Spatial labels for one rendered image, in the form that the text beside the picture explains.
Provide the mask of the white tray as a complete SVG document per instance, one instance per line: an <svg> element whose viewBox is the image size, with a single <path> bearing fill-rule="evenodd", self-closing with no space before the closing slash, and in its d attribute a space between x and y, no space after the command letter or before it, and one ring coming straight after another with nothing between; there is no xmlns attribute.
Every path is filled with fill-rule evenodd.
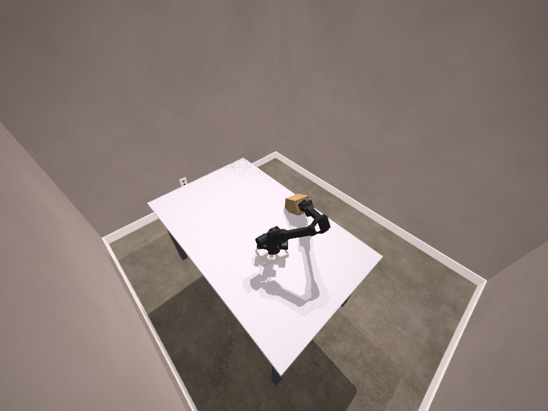
<svg viewBox="0 0 548 411"><path fill-rule="evenodd" d="M282 259L286 256L289 255L289 252L287 250L283 250L281 249L280 250L280 253L276 254L276 255L269 255L268 254L268 251L267 250L264 250L264 249L257 249L255 248L255 250L257 251L259 257L261 258L261 261L263 262L264 266L267 266L279 259Z"/></svg>

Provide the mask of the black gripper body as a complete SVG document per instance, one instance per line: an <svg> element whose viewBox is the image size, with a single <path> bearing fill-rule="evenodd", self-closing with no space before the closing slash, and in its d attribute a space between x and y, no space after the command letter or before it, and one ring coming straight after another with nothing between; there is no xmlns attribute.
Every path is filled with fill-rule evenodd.
<svg viewBox="0 0 548 411"><path fill-rule="evenodd" d="M268 246L268 243L265 244L265 245L262 246L262 247L259 247L259 246L257 245L257 249L267 248L267 246ZM288 240L287 240L285 243L279 244L279 245L277 245L277 246L280 247L280 248L282 248L283 250L287 250L287 249L288 249Z"/></svg>

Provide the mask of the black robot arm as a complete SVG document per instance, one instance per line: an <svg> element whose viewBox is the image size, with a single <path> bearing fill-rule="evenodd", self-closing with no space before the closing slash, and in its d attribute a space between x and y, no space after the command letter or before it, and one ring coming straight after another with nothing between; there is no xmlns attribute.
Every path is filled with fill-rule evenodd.
<svg viewBox="0 0 548 411"><path fill-rule="evenodd" d="M312 204L312 200L301 201L298 205L302 212L305 212L307 217L311 216L314 220L307 226L298 229L286 230L280 229L278 226L273 227L255 239L259 247L268 243L268 254L276 255L280 253L280 247L277 245L285 243L288 239L300 238L305 236L315 236L316 234L323 234L331 228L328 216L325 214L319 214ZM319 225L320 231L315 230L315 226ZM275 242L274 242L275 241Z"/></svg>

